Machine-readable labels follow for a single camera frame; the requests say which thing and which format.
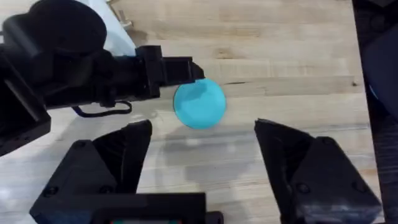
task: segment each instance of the wood grain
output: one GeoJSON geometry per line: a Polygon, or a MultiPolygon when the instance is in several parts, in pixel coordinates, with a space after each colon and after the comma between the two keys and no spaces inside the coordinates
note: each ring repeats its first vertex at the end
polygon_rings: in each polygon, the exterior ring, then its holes
{"type": "MultiPolygon", "coordinates": [[[[32,1],[1,2],[5,19],[32,1]]],[[[142,119],[154,133],[139,192],[205,191],[208,209],[221,210],[226,223],[279,223],[253,131],[257,118],[335,138],[380,196],[351,1],[125,0],[115,8],[133,21],[137,45],[193,56],[221,85],[223,120],[204,131],[185,127],[173,111],[176,87],[134,103],[127,116],[51,111],[50,134],[0,158],[1,223],[33,223],[27,211],[74,141],[142,119]]]]}

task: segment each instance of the screw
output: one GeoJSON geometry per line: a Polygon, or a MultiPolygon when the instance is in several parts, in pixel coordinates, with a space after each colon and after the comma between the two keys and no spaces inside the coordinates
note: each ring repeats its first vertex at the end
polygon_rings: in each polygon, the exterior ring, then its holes
{"type": "Polygon", "coordinates": [[[306,184],[303,184],[303,183],[296,184],[296,189],[301,194],[309,194],[311,192],[310,187],[308,185],[306,185],[306,184]]]}
{"type": "Polygon", "coordinates": [[[100,194],[110,194],[113,192],[113,187],[109,185],[104,185],[99,189],[100,194]]]}
{"type": "Polygon", "coordinates": [[[43,190],[43,197],[52,197],[58,193],[58,187],[46,187],[43,190]]]}

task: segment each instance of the wire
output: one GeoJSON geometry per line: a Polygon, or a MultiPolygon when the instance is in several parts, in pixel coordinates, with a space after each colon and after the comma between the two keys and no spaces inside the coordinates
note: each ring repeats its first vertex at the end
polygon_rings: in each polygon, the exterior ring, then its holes
{"type": "Polygon", "coordinates": [[[77,115],[81,116],[82,118],[100,118],[100,117],[105,117],[105,116],[114,115],[114,114],[129,114],[132,112],[131,103],[129,103],[127,101],[119,101],[116,103],[124,104],[124,105],[128,106],[129,108],[126,110],[111,110],[111,111],[104,111],[104,112],[100,112],[100,113],[86,113],[86,112],[83,112],[79,106],[72,106],[72,109],[75,111],[75,113],[77,115]]]}

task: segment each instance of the white object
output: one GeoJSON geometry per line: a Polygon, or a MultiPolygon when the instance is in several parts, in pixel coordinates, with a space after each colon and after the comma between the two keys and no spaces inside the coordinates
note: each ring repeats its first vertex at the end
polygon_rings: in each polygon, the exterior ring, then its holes
{"type": "Polygon", "coordinates": [[[106,0],[77,0],[94,9],[106,25],[108,32],[104,49],[114,56],[136,56],[136,45],[120,24],[106,0]]]}

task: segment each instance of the black mount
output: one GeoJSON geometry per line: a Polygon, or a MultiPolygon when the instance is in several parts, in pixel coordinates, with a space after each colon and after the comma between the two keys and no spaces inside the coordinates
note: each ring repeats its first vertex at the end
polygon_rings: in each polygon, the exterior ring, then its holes
{"type": "Polygon", "coordinates": [[[335,140],[264,119],[255,131],[282,223],[376,219],[379,200],[335,140]]]}
{"type": "Polygon", "coordinates": [[[103,48],[106,26],[74,0],[41,0],[2,25],[0,45],[0,156],[50,131],[46,110],[72,107],[92,118],[132,111],[128,101],[160,97],[160,87],[204,78],[191,57],[163,57],[160,46],[141,46],[135,57],[114,57],[103,48]],[[80,105],[126,110],[96,114],[80,105]]]}
{"type": "Polygon", "coordinates": [[[38,224],[113,220],[223,224],[222,213],[206,211],[205,193],[136,193],[151,135],[150,121],[141,121],[94,141],[75,142],[31,208],[34,220],[38,224]]]}

